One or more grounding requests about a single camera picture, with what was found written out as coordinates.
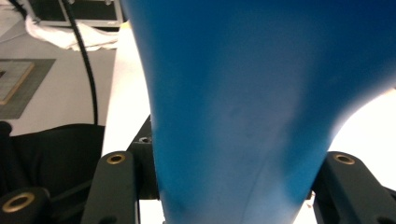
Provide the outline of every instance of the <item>blue stretchy material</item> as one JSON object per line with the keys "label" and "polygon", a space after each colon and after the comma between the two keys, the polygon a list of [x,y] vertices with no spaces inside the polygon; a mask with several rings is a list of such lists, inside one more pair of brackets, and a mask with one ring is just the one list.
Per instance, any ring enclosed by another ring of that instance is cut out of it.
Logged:
{"label": "blue stretchy material", "polygon": [[124,5],[168,224],[291,223],[342,122],[396,82],[396,1]]}

